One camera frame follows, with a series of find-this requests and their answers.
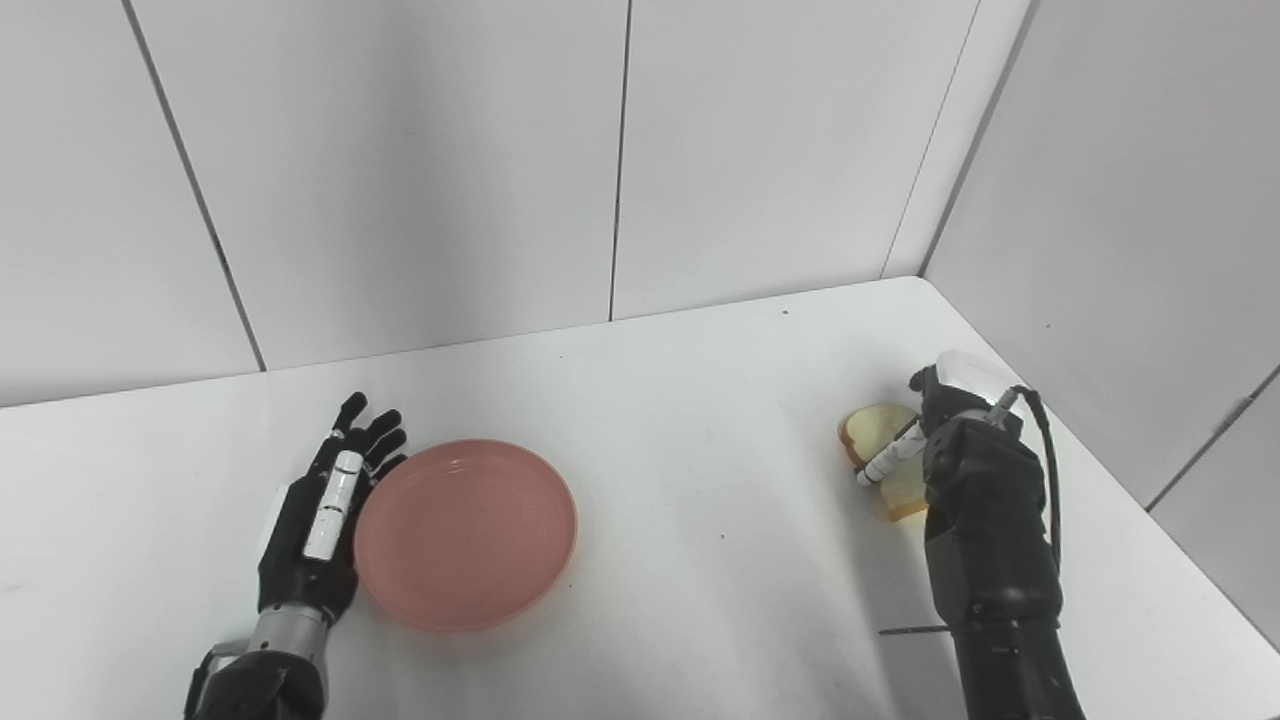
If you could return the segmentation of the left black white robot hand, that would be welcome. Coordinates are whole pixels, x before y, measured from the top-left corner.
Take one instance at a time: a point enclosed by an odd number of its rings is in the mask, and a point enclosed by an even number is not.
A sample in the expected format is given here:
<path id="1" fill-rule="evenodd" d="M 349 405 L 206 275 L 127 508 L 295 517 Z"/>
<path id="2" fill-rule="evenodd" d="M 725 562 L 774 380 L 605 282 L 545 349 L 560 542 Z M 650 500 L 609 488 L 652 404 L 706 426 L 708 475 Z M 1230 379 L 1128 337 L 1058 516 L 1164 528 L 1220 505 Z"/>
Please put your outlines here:
<path id="1" fill-rule="evenodd" d="M 257 610 L 300 605 L 319 611 L 328 626 L 346 614 L 355 600 L 358 574 L 355 562 L 355 529 L 372 489 L 403 462 L 407 434 L 403 418 L 392 409 L 367 425 L 357 418 L 369 405 L 365 393 L 352 393 L 342 405 L 306 473 L 288 486 L 275 525 L 257 566 Z M 335 461 L 343 451 L 361 457 L 353 493 L 339 525 L 329 559 L 308 559 L 305 544 L 321 507 L 323 495 Z"/>

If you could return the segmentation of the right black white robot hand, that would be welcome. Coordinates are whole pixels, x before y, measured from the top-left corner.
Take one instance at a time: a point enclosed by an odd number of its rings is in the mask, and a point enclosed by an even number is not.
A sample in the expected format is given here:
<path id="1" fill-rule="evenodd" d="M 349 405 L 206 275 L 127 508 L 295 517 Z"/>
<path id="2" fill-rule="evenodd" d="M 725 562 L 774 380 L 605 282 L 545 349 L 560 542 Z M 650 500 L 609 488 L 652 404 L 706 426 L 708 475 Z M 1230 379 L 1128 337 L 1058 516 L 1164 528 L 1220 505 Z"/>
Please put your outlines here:
<path id="1" fill-rule="evenodd" d="M 890 442 L 858 464 L 860 486 L 876 486 L 908 460 L 920 455 L 927 441 L 952 419 L 979 420 L 1021 434 L 1024 420 L 1014 410 L 1019 393 L 1011 372 L 961 350 L 948 350 L 915 373 L 908 386 L 922 397 L 922 410 Z"/>

